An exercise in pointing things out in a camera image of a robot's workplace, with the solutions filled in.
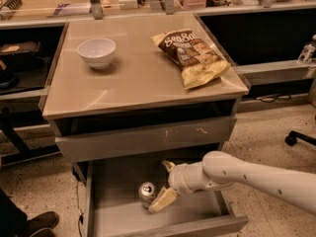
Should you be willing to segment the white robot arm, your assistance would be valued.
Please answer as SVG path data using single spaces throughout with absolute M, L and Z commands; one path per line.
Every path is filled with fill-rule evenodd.
M 151 213 L 161 211 L 178 196 L 197 191 L 214 191 L 231 183 L 241 183 L 294 205 L 316 213 L 316 175 L 255 164 L 222 151 L 206 153 L 192 164 L 175 165 L 164 160 L 169 173 L 169 188 L 163 187 L 149 206 Z

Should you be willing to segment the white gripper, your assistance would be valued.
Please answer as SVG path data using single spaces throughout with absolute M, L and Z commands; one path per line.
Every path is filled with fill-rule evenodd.
M 204 171 L 201 162 L 194 164 L 175 165 L 163 160 L 162 164 L 169 173 L 168 184 L 171 188 L 163 187 L 148 208 L 156 213 L 173 203 L 178 195 L 188 195 L 197 191 L 219 190 L 227 186 L 226 182 L 215 182 Z

